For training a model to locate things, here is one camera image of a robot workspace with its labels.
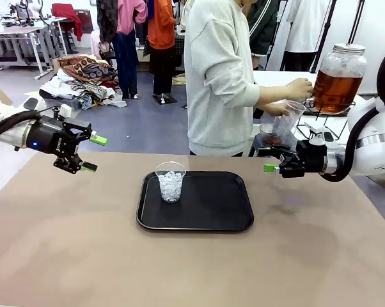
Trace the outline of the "person's left hand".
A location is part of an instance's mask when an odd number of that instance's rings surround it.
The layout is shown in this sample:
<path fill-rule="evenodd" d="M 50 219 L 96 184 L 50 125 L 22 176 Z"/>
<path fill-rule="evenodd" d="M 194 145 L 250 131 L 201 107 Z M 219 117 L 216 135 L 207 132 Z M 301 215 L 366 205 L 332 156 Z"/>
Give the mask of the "person's left hand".
<path fill-rule="evenodd" d="M 290 114 L 288 105 L 285 102 L 267 104 L 263 110 L 272 116 L 288 116 Z"/>

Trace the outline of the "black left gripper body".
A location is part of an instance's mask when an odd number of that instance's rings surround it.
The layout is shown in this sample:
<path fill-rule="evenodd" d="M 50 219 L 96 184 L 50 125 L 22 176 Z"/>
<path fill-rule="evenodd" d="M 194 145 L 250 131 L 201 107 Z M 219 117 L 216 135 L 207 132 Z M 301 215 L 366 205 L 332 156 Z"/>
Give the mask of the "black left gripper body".
<path fill-rule="evenodd" d="M 26 146 L 45 154 L 61 156 L 63 136 L 66 136 L 66 131 L 61 120 L 42 116 L 32 124 L 27 134 Z"/>

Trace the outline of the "person's right hand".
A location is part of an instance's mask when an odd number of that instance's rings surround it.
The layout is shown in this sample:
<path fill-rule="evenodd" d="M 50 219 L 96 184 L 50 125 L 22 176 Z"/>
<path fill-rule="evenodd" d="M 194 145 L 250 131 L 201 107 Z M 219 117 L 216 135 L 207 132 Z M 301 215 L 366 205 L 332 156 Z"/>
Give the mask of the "person's right hand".
<path fill-rule="evenodd" d="M 306 78 L 298 78 L 285 86 L 285 98 L 293 101 L 303 101 L 311 98 L 313 84 Z"/>

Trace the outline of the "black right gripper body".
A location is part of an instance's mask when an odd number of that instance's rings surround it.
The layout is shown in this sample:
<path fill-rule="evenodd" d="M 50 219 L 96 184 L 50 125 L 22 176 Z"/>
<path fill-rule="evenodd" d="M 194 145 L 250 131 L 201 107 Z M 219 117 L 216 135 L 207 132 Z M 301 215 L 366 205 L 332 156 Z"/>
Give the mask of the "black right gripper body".
<path fill-rule="evenodd" d="M 301 161 L 301 170 L 297 172 L 298 177 L 303 177 L 306 173 L 321 174 L 326 169 L 326 145 L 313 145 L 308 139 L 298 140 L 295 151 Z"/>

